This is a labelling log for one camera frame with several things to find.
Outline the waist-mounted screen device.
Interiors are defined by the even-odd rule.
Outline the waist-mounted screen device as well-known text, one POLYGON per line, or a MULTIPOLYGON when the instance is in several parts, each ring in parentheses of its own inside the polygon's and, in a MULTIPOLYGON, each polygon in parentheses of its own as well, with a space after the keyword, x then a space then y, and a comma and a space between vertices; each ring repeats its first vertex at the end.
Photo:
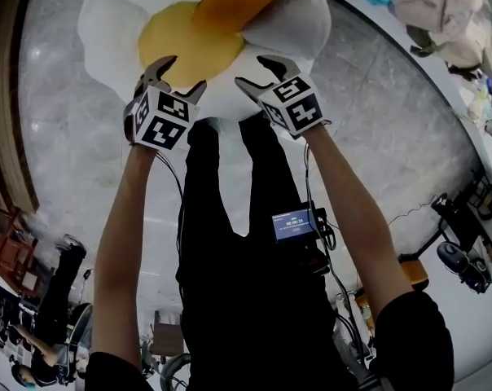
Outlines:
POLYGON ((327 223, 318 211, 311 208, 300 209, 271 217, 276 243, 317 240, 328 234, 327 223))

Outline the black equipment cart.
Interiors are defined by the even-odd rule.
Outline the black equipment cart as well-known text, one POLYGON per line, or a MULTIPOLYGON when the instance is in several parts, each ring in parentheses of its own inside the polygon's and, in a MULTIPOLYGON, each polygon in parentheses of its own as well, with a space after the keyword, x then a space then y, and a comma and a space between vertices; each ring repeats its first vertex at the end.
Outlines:
POLYGON ((431 208, 440 217, 438 231, 444 239, 438 257, 462 284, 481 294, 492 286, 492 237, 484 226, 492 220, 492 182, 483 171, 472 175, 455 198, 442 193, 431 208))

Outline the white flower-shaped lounge chair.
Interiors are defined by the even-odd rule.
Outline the white flower-shaped lounge chair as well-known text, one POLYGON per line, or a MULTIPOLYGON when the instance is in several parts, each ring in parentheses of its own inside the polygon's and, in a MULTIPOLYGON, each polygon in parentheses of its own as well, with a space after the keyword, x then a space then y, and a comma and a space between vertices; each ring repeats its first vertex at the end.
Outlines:
MULTIPOLYGON (((77 30, 85 48, 86 71, 129 103, 147 62, 138 55, 138 38, 156 13, 179 2, 201 0, 84 0, 77 30)), ((331 32, 326 0, 274 0, 240 34, 245 46, 227 69, 209 79, 199 102, 201 117, 241 121, 259 107, 234 84, 237 75, 256 82, 270 73, 259 55, 282 55, 310 72, 331 32)))

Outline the brown wooden chair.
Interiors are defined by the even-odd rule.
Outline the brown wooden chair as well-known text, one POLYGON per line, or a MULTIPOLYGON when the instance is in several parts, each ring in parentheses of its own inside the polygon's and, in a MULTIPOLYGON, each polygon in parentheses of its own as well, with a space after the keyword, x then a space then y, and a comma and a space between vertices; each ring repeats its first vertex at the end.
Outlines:
POLYGON ((152 353, 154 355, 175 357, 184 353, 185 343, 180 313, 156 310, 152 327, 152 353))

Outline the person's right forearm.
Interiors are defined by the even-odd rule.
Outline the person's right forearm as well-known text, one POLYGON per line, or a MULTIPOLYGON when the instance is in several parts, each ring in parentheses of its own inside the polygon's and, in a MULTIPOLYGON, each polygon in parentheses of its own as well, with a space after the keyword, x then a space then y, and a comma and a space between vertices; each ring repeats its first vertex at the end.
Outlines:
POLYGON ((305 131, 340 233, 367 294, 373 319, 412 291, 396 256, 389 227, 368 190, 324 125, 305 131))

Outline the wooden step platform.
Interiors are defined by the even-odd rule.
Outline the wooden step platform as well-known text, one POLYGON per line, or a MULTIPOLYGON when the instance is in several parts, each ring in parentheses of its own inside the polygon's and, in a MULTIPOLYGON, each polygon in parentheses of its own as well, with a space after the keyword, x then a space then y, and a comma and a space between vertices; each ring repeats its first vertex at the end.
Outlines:
POLYGON ((36 213, 20 119, 19 66, 29 0, 0 0, 0 208, 36 213))

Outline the grey shoulder bag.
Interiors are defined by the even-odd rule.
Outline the grey shoulder bag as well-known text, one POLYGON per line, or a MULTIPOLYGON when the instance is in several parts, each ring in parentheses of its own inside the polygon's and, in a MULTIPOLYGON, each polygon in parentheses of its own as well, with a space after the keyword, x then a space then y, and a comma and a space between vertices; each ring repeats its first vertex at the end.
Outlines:
POLYGON ((340 332, 334 333, 333 340, 340 359, 356 378, 358 391, 395 391, 387 378, 378 377, 357 360, 352 347, 340 332))

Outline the person's left forearm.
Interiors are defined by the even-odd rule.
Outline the person's left forearm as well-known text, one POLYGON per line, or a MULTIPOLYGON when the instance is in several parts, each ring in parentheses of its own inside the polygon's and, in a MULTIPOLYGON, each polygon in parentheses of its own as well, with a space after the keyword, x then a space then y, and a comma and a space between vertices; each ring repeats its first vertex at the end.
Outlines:
POLYGON ((157 151, 133 145, 99 242, 94 266, 92 351, 140 368, 137 292, 147 181, 157 151))

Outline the person's black trousers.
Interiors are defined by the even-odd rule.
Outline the person's black trousers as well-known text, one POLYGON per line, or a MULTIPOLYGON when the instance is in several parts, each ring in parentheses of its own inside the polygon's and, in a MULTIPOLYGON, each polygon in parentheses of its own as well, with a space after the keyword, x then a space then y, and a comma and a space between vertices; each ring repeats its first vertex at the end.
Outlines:
POLYGON ((314 241, 278 244, 272 218, 298 210, 302 203, 287 158, 270 121, 263 114, 239 123, 253 162, 249 232, 236 234, 219 189, 219 136, 208 120, 197 121, 188 134, 183 211, 179 216, 182 271, 217 268, 239 257, 265 269, 293 262, 311 272, 325 270, 327 259, 314 241))

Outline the orange box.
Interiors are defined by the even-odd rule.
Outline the orange box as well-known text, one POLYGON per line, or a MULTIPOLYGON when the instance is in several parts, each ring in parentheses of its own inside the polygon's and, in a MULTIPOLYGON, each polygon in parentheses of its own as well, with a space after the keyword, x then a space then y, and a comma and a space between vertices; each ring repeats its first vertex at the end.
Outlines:
POLYGON ((412 255, 401 255, 398 261, 412 288, 417 292, 424 291, 429 284, 429 278, 422 262, 412 255))

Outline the red-brown wooden stool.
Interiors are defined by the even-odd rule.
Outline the red-brown wooden stool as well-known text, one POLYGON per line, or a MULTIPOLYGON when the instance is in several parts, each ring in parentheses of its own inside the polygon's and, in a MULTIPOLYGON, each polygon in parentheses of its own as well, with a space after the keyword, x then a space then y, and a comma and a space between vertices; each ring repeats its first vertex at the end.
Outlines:
POLYGON ((39 240, 20 222, 20 210, 0 209, 0 279, 14 294, 35 297, 41 280, 35 264, 39 240))

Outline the black office chair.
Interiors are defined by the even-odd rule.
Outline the black office chair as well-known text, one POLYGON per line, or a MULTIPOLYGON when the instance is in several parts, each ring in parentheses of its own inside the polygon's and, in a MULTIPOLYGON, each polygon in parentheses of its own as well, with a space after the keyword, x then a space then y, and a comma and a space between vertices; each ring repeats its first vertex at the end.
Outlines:
POLYGON ((91 303, 83 303, 73 310, 69 318, 66 345, 70 365, 76 362, 77 353, 80 353, 80 356, 88 356, 90 353, 92 312, 91 303))

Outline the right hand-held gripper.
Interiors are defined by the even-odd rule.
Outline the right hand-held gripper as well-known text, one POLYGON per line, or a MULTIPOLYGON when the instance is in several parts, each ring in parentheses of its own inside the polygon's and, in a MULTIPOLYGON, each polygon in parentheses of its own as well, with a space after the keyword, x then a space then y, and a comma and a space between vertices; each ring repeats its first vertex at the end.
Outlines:
POLYGON ((301 73, 294 60, 279 55, 259 55, 257 60, 282 83, 261 86, 244 77, 236 77, 234 82, 252 101, 260 103, 273 123, 282 126, 293 138, 299 138, 327 121, 316 86, 309 76, 301 73))

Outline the person's black shirt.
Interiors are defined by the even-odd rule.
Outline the person's black shirt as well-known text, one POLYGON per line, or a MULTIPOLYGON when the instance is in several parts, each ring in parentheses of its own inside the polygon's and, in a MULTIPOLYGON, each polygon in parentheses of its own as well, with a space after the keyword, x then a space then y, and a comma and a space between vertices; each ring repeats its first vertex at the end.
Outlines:
MULTIPOLYGON (((191 355, 189 391, 357 391, 333 340, 336 317, 322 278, 293 262, 263 269, 233 258, 225 267, 178 268, 181 328, 191 355)), ((403 294, 376 319, 377 373, 395 391, 451 391, 454 350, 429 295, 403 294)), ((152 391, 137 368, 93 352, 85 391, 152 391)))

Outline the pink backpack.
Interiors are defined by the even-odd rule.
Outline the pink backpack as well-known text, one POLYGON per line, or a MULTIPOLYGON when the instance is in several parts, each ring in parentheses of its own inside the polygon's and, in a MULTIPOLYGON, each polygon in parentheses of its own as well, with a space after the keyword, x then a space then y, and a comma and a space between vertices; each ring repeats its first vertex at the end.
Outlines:
POLYGON ((452 42, 487 46, 491 23, 483 0, 392 0, 389 11, 406 26, 419 58, 437 55, 452 42))

